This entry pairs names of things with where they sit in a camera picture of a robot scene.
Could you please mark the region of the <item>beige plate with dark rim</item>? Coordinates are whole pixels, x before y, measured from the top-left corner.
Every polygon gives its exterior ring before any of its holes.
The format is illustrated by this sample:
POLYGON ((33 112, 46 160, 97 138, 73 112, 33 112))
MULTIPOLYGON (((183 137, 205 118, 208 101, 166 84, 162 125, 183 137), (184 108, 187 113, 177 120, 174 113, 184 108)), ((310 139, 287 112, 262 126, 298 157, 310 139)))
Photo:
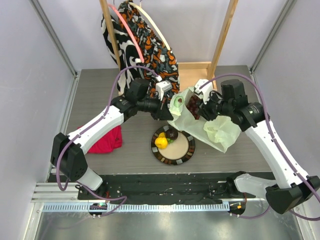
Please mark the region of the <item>beige plate with dark rim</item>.
POLYGON ((168 143, 167 148, 159 149, 155 145, 155 140, 160 133, 174 129, 170 125, 158 128, 150 141, 151 152, 157 160, 167 165, 181 165, 186 163, 195 153, 195 138, 185 131, 178 131, 178 138, 173 143, 168 143))

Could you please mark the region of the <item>yellow fake pear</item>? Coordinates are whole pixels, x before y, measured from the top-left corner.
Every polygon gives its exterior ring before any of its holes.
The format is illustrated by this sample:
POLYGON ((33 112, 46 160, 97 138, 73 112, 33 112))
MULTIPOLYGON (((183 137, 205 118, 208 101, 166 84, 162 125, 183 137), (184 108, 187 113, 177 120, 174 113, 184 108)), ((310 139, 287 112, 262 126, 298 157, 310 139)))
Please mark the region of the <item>yellow fake pear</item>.
POLYGON ((154 144, 158 149, 165 149, 168 146, 168 140, 164 132, 161 132, 155 139, 154 144))

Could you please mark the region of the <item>dark purple fake mangosteen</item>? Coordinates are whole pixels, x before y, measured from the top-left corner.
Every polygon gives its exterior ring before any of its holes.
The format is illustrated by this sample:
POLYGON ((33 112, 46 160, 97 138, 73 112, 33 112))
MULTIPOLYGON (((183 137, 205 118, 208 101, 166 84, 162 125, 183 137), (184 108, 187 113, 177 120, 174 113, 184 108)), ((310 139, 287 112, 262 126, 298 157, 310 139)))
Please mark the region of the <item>dark purple fake mangosteen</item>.
POLYGON ((164 134, 169 144, 173 143, 179 137, 179 132, 175 128, 169 128, 164 134))

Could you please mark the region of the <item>pale green plastic bag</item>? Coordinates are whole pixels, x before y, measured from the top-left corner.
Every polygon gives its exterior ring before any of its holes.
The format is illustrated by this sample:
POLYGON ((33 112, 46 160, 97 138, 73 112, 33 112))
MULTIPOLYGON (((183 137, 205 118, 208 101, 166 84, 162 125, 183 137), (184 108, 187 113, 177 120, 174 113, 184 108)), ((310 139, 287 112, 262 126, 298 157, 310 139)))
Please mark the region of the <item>pale green plastic bag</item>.
POLYGON ((187 109, 186 104, 193 95, 189 87, 183 92, 175 94, 169 105, 173 120, 168 123, 179 131, 185 131, 199 141, 225 153, 238 139, 241 129, 228 116, 218 116, 208 121, 203 117, 195 119, 187 109))

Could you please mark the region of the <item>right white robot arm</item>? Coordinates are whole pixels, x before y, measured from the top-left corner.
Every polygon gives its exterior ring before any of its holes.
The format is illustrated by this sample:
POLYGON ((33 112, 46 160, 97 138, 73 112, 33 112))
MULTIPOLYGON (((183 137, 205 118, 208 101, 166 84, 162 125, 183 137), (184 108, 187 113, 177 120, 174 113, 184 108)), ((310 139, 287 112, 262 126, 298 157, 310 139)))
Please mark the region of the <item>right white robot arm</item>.
POLYGON ((309 175, 290 154, 265 107, 248 101, 244 84, 238 79, 223 81, 221 91, 216 92, 210 80, 200 79, 194 87, 194 93, 202 99, 198 113, 206 120, 231 118, 257 146, 274 176, 270 180, 236 172, 226 179, 226 193, 233 198, 242 193, 263 198, 279 214, 291 211, 312 196, 318 199, 320 178, 309 175))

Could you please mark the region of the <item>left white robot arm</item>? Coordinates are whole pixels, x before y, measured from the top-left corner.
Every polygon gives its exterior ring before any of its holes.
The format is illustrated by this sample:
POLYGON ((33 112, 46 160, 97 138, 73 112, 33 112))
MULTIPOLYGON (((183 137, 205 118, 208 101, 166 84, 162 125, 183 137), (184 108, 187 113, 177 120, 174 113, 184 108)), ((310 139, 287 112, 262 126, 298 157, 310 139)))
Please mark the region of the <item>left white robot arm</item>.
POLYGON ((139 111, 150 113, 157 121, 173 119, 165 96, 172 89, 171 83, 167 80, 158 82, 155 85, 156 97, 148 95, 148 88, 148 80, 136 78, 123 95, 113 98, 110 106, 91 121, 68 135, 58 133, 53 140, 50 159, 57 172, 88 187, 93 198, 102 199, 107 188, 103 179, 88 167, 85 155, 89 149, 105 134, 139 111))

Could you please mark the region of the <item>dark red fake grapes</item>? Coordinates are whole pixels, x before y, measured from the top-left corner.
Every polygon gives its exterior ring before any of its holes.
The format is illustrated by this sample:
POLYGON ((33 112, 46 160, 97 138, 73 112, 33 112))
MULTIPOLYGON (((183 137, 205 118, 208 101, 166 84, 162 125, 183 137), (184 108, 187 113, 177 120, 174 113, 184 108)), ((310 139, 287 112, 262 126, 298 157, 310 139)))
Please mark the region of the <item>dark red fake grapes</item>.
POLYGON ((190 111, 195 120, 200 118, 198 111, 201 101, 202 100, 198 96, 192 95, 186 105, 187 109, 190 111))

